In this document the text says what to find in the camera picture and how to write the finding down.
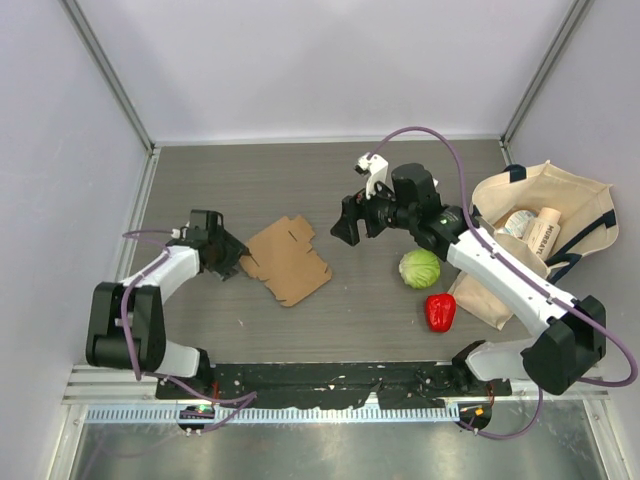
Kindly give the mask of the aluminium frame post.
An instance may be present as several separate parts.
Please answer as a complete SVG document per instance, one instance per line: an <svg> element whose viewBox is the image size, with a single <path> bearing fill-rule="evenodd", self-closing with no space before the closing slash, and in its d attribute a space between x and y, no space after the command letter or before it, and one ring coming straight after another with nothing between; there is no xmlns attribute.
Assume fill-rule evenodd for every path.
<svg viewBox="0 0 640 480"><path fill-rule="evenodd" d="M129 125L132 127L144 151L147 155L152 155L155 149L155 142L144 126L133 101L126 92L119 75L112 65L107 52L102 46L80 3L76 0L60 0L59 4L74 27L74 30L83 43L87 53L91 57L95 67L106 83L106 86L116 101L116 104L119 106Z"/></svg>
<svg viewBox="0 0 640 480"><path fill-rule="evenodd" d="M570 3L567 13L564 15L560 26L553 35L534 75L529 81L513 115L501 135L500 144L503 150L508 151L511 147L511 143L515 139L530 109L533 107L546 82L551 77L555 67L559 64L564 51L583 23L593 4L593 0L574 0Z"/></svg>

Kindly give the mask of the beige lotion bottle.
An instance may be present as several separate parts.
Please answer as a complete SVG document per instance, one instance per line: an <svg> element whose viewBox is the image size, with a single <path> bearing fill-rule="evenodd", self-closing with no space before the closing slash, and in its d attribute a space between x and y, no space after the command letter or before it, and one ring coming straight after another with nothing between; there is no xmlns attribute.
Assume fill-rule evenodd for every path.
<svg viewBox="0 0 640 480"><path fill-rule="evenodd" d="M522 240L541 260L546 260L551 254L561 230L560 218L560 211L544 207L527 225Z"/></svg>

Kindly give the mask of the white round package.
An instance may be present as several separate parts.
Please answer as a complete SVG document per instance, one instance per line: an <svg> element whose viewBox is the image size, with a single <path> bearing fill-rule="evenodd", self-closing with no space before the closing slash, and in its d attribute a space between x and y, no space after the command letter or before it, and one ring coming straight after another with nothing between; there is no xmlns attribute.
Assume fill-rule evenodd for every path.
<svg viewBox="0 0 640 480"><path fill-rule="evenodd" d="M510 213L503 226L501 232L522 239L528 229L529 223L537 218L537 213L531 210L515 210Z"/></svg>

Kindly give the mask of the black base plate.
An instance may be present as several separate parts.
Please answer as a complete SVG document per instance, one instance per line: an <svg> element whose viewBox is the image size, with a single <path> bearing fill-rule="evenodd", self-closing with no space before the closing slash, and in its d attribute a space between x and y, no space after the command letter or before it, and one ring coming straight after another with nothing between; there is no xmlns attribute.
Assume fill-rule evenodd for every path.
<svg viewBox="0 0 640 480"><path fill-rule="evenodd" d="M463 367L437 362L218 364L181 380L207 397L241 398L261 409L357 409L374 393L380 407L440 407L446 398L509 396L508 381L481 382Z"/></svg>

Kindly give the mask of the red bell pepper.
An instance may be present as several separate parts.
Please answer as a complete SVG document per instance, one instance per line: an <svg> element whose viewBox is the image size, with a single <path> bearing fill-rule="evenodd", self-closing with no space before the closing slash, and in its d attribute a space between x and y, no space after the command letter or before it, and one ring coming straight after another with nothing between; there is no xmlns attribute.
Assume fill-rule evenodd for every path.
<svg viewBox="0 0 640 480"><path fill-rule="evenodd" d="M448 293L430 295L425 302L425 316L429 329L437 333L448 332L454 322L457 303Z"/></svg>

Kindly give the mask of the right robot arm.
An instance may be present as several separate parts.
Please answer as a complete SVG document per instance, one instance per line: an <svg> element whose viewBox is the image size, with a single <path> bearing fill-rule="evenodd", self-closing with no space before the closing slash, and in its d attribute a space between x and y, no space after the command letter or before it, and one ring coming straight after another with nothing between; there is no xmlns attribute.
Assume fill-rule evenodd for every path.
<svg viewBox="0 0 640 480"><path fill-rule="evenodd" d="M502 248L458 206L442 204L434 179L422 165L394 170L380 156L363 157L355 170L365 187L342 200L334 237L350 246L363 223L370 238L387 228L406 230L416 244L466 273L525 325L531 338L492 344L479 341L451 371L457 391L472 395L498 378L531 379L543 391L563 394L606 353L606 310L593 296L577 299L546 282Z"/></svg>

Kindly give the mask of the green cabbage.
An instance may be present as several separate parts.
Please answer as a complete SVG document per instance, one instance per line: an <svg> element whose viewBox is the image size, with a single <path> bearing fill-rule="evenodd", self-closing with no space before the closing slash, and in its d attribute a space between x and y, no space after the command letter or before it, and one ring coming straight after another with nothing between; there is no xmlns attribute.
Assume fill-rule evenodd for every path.
<svg viewBox="0 0 640 480"><path fill-rule="evenodd" d="M438 257L425 249L406 253L398 266L403 282L414 289L426 289L440 278L441 267Z"/></svg>

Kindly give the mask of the brown cardboard paper box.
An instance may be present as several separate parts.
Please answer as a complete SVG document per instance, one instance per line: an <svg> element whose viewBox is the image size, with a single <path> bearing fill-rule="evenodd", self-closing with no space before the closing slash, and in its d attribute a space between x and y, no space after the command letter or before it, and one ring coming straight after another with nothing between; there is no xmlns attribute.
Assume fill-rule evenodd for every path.
<svg viewBox="0 0 640 480"><path fill-rule="evenodd" d="M284 216L248 242L240 265L271 291L283 307L293 307L332 279L332 270L313 248L315 232L301 215Z"/></svg>

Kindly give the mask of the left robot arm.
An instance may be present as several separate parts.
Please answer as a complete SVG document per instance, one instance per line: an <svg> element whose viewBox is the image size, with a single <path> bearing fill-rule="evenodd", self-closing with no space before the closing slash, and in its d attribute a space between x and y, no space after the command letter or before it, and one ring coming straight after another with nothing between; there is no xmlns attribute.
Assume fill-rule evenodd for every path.
<svg viewBox="0 0 640 480"><path fill-rule="evenodd" d="M160 255L117 282L99 283L92 296L85 358L93 367L129 370L177 380L190 398L205 397L213 387L207 352L167 338L164 304L186 282L203 273L225 281L237 273L249 247L232 235L224 216L194 209L184 226L166 230Z"/></svg>

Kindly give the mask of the left aluminium frame post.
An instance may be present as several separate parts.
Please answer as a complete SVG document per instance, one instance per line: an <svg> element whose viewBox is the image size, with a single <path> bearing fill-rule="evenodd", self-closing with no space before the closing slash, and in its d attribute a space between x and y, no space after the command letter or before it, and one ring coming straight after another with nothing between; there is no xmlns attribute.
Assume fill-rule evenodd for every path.
<svg viewBox="0 0 640 480"><path fill-rule="evenodd" d="M59 4L74 27L74 30L83 43L87 53L91 57L95 67L106 83L106 86L116 101L116 104L119 106L129 125L132 127L144 151L147 155L152 155L155 149L155 142L144 126L133 101L126 92L119 75L112 65L107 52L102 46L80 3L76 0L60 0Z"/></svg>

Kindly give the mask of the beige canvas tote bag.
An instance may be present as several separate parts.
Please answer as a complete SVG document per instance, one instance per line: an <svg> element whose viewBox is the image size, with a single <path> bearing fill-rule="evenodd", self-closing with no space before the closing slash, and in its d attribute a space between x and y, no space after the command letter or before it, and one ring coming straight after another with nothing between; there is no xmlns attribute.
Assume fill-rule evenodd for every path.
<svg viewBox="0 0 640 480"><path fill-rule="evenodd" d="M550 162L513 165L483 180L473 191L471 207L490 225L491 235L503 248L550 283L564 277L582 258L610 247L619 235L611 186ZM522 239L497 231L513 213L538 213L543 208L560 212L559 235L545 260Z"/></svg>

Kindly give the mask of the right aluminium frame post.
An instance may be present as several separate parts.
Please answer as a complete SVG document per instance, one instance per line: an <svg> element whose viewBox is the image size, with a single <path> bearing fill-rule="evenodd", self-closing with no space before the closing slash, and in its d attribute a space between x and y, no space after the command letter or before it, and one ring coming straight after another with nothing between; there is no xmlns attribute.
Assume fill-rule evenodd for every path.
<svg viewBox="0 0 640 480"><path fill-rule="evenodd" d="M529 81L513 115L501 135L500 144L503 150L508 151L511 147L511 143L515 139L530 109L533 107L546 82L551 77L555 67L559 64L564 51L583 23L593 4L593 0L574 0L570 3L567 13L564 15L560 26L553 35L534 75Z"/></svg>

